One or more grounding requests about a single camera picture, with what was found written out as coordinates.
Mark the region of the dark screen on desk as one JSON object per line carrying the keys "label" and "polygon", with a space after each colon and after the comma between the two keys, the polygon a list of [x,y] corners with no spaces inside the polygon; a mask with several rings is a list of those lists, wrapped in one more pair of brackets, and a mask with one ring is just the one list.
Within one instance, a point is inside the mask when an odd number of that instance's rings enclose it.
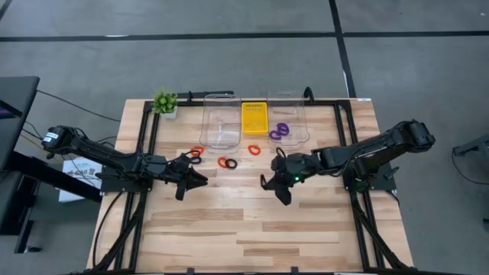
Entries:
{"label": "dark screen on desk", "polygon": [[0,100],[0,119],[20,118],[23,112]]}

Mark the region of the black aluminium table frame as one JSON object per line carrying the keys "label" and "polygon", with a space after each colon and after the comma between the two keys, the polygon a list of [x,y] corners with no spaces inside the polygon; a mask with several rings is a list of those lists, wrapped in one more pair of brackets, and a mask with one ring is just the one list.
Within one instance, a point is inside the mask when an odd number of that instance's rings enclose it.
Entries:
{"label": "black aluminium table frame", "polygon": [[[128,99],[121,117],[115,149],[132,153],[143,139],[143,152],[178,157],[199,144],[203,101],[180,100],[174,120],[151,112],[152,99]],[[305,102],[310,139],[299,149],[306,152],[353,141],[349,123],[357,124],[358,137],[379,133],[371,102],[360,99],[319,99]],[[248,146],[261,154],[253,156]],[[220,156],[203,153],[196,165],[209,184],[190,190],[183,201],[175,199],[175,184],[153,181],[149,192],[127,192],[112,206],[101,227],[95,248],[96,263],[116,242],[131,219],[139,200],[144,204],[141,220],[125,245],[109,263],[106,273],[288,273],[361,272],[376,267],[376,249],[365,228],[357,236],[351,196],[341,177],[315,176],[292,188],[293,201],[283,205],[273,191],[259,187],[259,176],[273,175],[270,162],[276,155],[268,137],[243,136],[231,158],[235,170],[217,164]],[[97,227],[119,192],[104,193]],[[409,245],[397,202],[384,191],[370,194],[371,214],[397,256],[412,265]]]}

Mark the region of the clear plastic bin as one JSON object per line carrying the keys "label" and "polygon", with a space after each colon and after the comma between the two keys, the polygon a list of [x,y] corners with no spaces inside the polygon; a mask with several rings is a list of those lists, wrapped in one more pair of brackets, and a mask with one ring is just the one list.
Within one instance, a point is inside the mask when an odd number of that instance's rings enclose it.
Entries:
{"label": "clear plastic bin", "polygon": [[299,147],[310,138],[304,97],[301,92],[269,92],[267,94],[267,118],[268,136],[270,131],[277,130],[278,123],[286,123],[290,128],[290,133],[282,136],[280,141],[273,141],[269,138],[276,147]]}
{"label": "clear plastic bin", "polygon": [[203,99],[200,144],[211,154],[233,154],[241,142],[241,98],[231,94]]}

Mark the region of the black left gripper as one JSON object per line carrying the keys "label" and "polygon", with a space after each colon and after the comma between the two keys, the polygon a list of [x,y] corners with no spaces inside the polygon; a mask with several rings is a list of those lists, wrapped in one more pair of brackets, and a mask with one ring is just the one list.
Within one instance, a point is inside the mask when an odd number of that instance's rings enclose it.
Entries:
{"label": "black left gripper", "polygon": [[188,170],[185,173],[174,173],[168,169],[168,163],[171,160],[167,160],[162,156],[153,156],[152,164],[157,165],[156,173],[165,182],[172,182],[176,184],[175,198],[179,201],[183,201],[185,192],[187,190],[206,186],[208,184],[208,178],[196,170]]}

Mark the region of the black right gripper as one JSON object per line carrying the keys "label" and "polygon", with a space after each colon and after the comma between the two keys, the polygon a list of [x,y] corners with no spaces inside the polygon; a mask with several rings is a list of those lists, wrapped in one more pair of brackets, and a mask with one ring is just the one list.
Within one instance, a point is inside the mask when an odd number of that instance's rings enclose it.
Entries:
{"label": "black right gripper", "polygon": [[319,159],[313,155],[293,153],[286,155],[281,148],[276,149],[277,155],[287,157],[290,168],[296,172],[294,175],[276,174],[267,178],[260,175],[260,184],[264,190],[273,190],[275,196],[284,204],[289,205],[292,201],[290,189],[296,183],[304,183],[305,179],[317,174]]}

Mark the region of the white cardboard box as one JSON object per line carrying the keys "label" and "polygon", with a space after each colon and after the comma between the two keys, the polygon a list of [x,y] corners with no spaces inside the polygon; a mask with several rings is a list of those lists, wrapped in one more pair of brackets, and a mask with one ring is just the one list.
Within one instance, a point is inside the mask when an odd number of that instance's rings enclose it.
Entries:
{"label": "white cardboard box", "polygon": [[[62,158],[63,172],[65,174],[100,190],[102,180],[96,176],[96,173],[102,172],[102,165],[100,163],[83,157],[72,158],[70,156],[62,156]],[[75,202],[83,199],[82,196],[59,190],[58,202]]]}

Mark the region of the yellow plastic basket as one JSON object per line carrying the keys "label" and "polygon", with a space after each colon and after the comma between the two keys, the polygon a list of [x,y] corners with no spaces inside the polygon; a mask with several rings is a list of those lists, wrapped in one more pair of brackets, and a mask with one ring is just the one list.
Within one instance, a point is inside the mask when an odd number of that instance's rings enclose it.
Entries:
{"label": "yellow plastic basket", "polygon": [[241,129],[247,135],[268,133],[266,102],[243,102],[241,104]]}

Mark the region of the black desk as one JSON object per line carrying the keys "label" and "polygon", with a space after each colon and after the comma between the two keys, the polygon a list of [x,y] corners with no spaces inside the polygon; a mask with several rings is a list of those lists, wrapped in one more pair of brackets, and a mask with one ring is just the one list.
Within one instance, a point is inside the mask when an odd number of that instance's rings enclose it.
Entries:
{"label": "black desk", "polygon": [[28,245],[34,225],[31,213],[42,183],[94,202],[102,201],[97,188],[15,150],[39,82],[37,76],[0,76],[0,100],[23,112],[20,118],[0,119],[0,236],[18,238],[16,254],[42,251],[40,247]]}

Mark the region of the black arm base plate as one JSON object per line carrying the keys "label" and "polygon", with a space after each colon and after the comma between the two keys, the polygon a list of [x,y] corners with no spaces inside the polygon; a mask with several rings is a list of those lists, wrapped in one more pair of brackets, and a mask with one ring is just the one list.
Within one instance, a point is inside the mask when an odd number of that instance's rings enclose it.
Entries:
{"label": "black arm base plate", "polygon": [[368,190],[393,191],[397,188],[393,175],[399,167],[392,167],[390,163],[367,172],[357,171],[355,165],[350,163],[342,174],[344,187],[357,193]]}
{"label": "black arm base plate", "polygon": [[153,189],[153,180],[139,172],[122,171],[103,166],[102,171],[96,176],[102,181],[101,190],[104,193],[142,193]]}

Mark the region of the green plant in white pot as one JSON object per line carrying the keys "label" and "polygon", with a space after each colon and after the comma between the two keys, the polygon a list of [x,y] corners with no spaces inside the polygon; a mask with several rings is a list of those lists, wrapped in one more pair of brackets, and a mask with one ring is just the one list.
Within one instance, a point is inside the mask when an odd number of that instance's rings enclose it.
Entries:
{"label": "green plant in white pot", "polygon": [[165,119],[176,119],[177,114],[177,94],[164,87],[154,95],[152,111],[162,115]]}

